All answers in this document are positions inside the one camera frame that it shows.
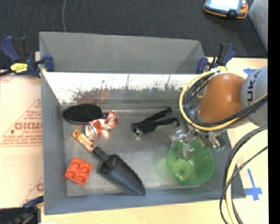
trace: gray box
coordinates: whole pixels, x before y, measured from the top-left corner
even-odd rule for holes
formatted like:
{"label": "gray box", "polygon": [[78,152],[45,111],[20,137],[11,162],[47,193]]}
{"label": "gray box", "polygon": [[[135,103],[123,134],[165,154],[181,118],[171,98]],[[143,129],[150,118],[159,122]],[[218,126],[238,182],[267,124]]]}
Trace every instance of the gray box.
{"label": "gray box", "polygon": [[[198,41],[154,37],[94,34],[40,33],[41,56],[49,53],[55,72],[42,74],[42,129],[44,160],[44,212],[58,214],[121,209],[219,199],[223,174],[231,150],[213,152],[216,168],[209,181],[183,186],[167,173],[166,153],[173,130],[133,136],[132,122],[170,106],[184,128],[178,108],[181,88],[193,77],[203,56]],[[115,110],[119,125],[110,138],[97,144],[107,154],[118,154],[142,179],[145,196],[127,195],[98,173],[100,162],[71,136],[81,129],[62,118],[65,108],[81,102]],[[64,178],[70,160],[77,156],[94,165],[85,186]],[[244,197],[240,178],[234,197]]]}

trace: white cable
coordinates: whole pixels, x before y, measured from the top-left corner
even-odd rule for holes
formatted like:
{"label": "white cable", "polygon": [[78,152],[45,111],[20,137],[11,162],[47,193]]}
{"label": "white cable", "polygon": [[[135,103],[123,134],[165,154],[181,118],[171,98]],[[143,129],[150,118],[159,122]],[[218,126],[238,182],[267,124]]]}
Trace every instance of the white cable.
{"label": "white cable", "polygon": [[[247,147],[247,145],[249,144],[254,144],[255,141],[257,139],[254,139],[253,141],[248,141],[247,143],[245,143],[238,151],[237,153],[234,155],[234,157],[232,158],[231,160],[231,163],[230,163],[230,166],[228,168],[228,172],[227,172],[227,176],[226,176],[226,180],[225,180],[225,183],[227,183],[230,178],[232,177],[233,175],[233,171],[234,171],[234,168],[239,160],[239,158],[243,155],[243,152],[245,151],[245,148],[244,147]],[[231,185],[228,187],[228,189],[226,190],[226,194],[225,194],[225,202],[226,202],[226,207],[227,207],[227,210],[228,210],[228,214],[229,214],[229,217],[231,219],[231,222],[233,224],[238,224],[237,222],[237,219],[234,215],[234,212],[233,212],[233,207],[232,207],[232,199],[231,199]]]}
{"label": "white cable", "polygon": [[64,32],[66,32],[65,19],[64,19],[66,2],[67,2],[67,0],[64,0],[63,6],[62,6],[62,25],[63,25]]}

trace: yellow label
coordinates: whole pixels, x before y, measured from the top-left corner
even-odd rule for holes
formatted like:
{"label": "yellow label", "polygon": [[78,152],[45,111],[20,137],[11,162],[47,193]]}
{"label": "yellow label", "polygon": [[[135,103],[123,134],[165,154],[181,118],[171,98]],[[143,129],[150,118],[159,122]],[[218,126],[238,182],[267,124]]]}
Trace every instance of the yellow label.
{"label": "yellow label", "polygon": [[223,65],[219,65],[217,68],[221,71],[227,71],[226,66],[223,66]]}
{"label": "yellow label", "polygon": [[27,67],[28,65],[26,63],[15,63],[10,67],[10,69],[16,73],[21,73],[23,71],[27,71]]}

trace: orange handle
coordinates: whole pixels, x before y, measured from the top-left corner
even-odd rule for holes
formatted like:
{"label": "orange handle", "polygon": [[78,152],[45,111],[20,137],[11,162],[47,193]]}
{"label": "orange handle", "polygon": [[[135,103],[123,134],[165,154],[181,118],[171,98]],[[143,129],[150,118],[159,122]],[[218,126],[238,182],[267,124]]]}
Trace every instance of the orange handle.
{"label": "orange handle", "polygon": [[93,151],[93,149],[97,146],[94,142],[92,142],[90,139],[87,138],[85,134],[83,134],[80,130],[76,129],[72,136],[80,143],[82,144],[87,150],[90,152]]}

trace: yellow cable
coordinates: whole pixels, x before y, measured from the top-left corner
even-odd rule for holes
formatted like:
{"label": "yellow cable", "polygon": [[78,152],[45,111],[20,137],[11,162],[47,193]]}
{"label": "yellow cable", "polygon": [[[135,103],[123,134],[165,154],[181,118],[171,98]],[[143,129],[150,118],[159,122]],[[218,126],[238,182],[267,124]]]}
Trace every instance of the yellow cable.
{"label": "yellow cable", "polygon": [[[243,156],[243,152],[245,151],[244,147],[247,147],[247,144],[253,144],[255,143],[257,139],[254,139],[253,141],[248,141],[246,144],[244,144],[242,146],[242,148],[240,148],[237,153],[234,155],[234,157],[232,158],[231,162],[230,162],[230,165],[229,165],[229,168],[228,168],[228,171],[227,171],[227,176],[226,176],[226,180],[225,180],[225,183],[227,183],[232,175],[233,175],[233,171],[234,171],[234,168],[239,160],[239,158],[241,156]],[[238,224],[238,221],[234,215],[234,212],[233,212],[233,207],[232,207],[232,198],[231,198],[231,185],[228,187],[228,189],[226,190],[226,194],[225,194],[225,202],[226,202],[226,207],[227,207],[227,210],[228,210],[228,214],[229,214],[229,217],[232,221],[233,224]]]}
{"label": "yellow cable", "polygon": [[[186,93],[186,91],[188,90],[188,88],[192,85],[195,84],[195,82],[197,80],[199,80],[200,78],[204,77],[204,76],[207,76],[209,74],[215,74],[218,70],[215,70],[215,71],[207,71],[207,72],[204,72],[202,73],[201,75],[195,77],[194,79],[192,79],[189,83],[186,84],[186,86],[183,88],[182,92],[181,92],[181,95],[180,95],[180,98],[179,98],[179,108],[180,108],[180,111],[182,113],[182,116],[184,117],[184,119],[190,124],[192,125],[193,127],[199,129],[199,130],[204,130],[204,131],[214,131],[214,130],[218,130],[218,129],[223,129],[231,124],[233,124],[234,122],[236,122],[237,120],[239,120],[241,117],[236,117],[234,119],[231,119],[229,121],[226,121],[225,123],[221,124],[221,125],[217,125],[217,126],[214,126],[214,127],[205,127],[205,126],[200,126],[196,123],[194,123],[185,113],[185,111],[183,110],[183,105],[182,105],[182,102],[183,102],[183,96],[184,94]],[[258,102],[259,100],[261,100],[262,98],[264,98],[265,96],[267,96],[267,94],[265,94],[264,96],[260,97],[259,99],[257,99],[254,103]]]}

